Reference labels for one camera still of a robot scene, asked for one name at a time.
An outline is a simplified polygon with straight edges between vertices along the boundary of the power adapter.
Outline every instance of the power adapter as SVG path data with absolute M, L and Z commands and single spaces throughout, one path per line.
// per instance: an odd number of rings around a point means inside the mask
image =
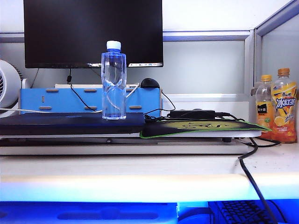
M 170 118 L 215 119 L 215 111 L 210 110 L 179 110 L 170 111 Z

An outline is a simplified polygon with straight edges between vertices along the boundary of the plastic water bottle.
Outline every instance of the plastic water bottle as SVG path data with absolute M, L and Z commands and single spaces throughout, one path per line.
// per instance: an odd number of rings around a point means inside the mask
M 262 75 L 262 84 L 256 91 L 256 119 L 257 123 L 272 129 L 274 108 L 271 95 L 271 75 Z M 271 139 L 271 131 L 262 131 L 262 138 Z
M 272 139 L 281 143 L 296 142 L 295 106 L 296 106 L 296 82 L 289 78 L 290 69 L 278 70 L 279 79 L 272 87 L 272 97 L 275 106 L 275 118 L 272 131 Z
M 107 52 L 102 53 L 101 78 L 103 118 L 125 119 L 127 63 L 118 41 L 107 41 Z

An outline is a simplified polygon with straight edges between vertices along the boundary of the computer mouse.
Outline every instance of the computer mouse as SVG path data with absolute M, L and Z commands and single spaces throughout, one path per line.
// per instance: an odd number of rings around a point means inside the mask
M 159 83 L 152 78 L 145 78 L 140 84 L 141 88 L 160 88 Z

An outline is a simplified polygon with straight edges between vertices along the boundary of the black monitor screen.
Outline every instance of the black monitor screen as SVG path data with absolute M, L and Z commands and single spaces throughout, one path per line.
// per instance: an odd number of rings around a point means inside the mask
M 100 67 L 109 40 L 128 67 L 163 66 L 162 0 L 24 0 L 25 67 Z

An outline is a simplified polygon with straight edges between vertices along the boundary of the desk fan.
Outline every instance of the desk fan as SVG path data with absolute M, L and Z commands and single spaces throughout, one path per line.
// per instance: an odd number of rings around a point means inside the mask
M 0 60 L 0 108 L 18 109 L 21 72 L 10 63 Z M 0 118 L 17 114 L 17 111 L 0 111 Z

